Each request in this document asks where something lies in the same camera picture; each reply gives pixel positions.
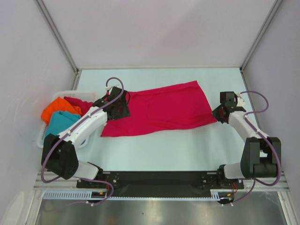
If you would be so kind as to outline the magenta t shirt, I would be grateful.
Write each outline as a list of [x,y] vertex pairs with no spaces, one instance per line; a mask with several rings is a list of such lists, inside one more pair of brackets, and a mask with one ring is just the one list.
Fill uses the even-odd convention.
[[197,81],[144,91],[131,91],[130,116],[110,120],[102,137],[151,134],[186,130],[215,123],[210,104]]

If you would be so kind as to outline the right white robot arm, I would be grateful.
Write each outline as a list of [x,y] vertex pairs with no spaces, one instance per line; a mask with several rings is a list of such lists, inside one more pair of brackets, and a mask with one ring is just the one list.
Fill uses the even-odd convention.
[[248,112],[243,107],[245,101],[241,94],[244,93],[249,92],[220,92],[220,105],[212,111],[218,122],[230,125],[244,141],[240,162],[221,165],[219,169],[222,173],[216,176],[216,182],[221,188],[227,188],[233,183],[233,179],[253,179],[272,187],[281,178],[281,141],[263,132],[249,119],[249,115],[262,113],[269,108],[267,98],[257,91],[251,91],[265,100],[266,107],[260,111]]

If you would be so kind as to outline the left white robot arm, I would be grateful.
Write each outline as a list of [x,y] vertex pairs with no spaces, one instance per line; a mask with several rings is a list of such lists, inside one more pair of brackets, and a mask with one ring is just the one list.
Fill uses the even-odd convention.
[[78,159],[76,150],[100,126],[110,120],[130,116],[128,92],[117,86],[107,89],[107,94],[95,101],[92,107],[72,126],[57,135],[49,134],[44,139],[41,158],[42,170],[49,170],[59,178],[86,179],[97,188],[104,178],[100,168]]

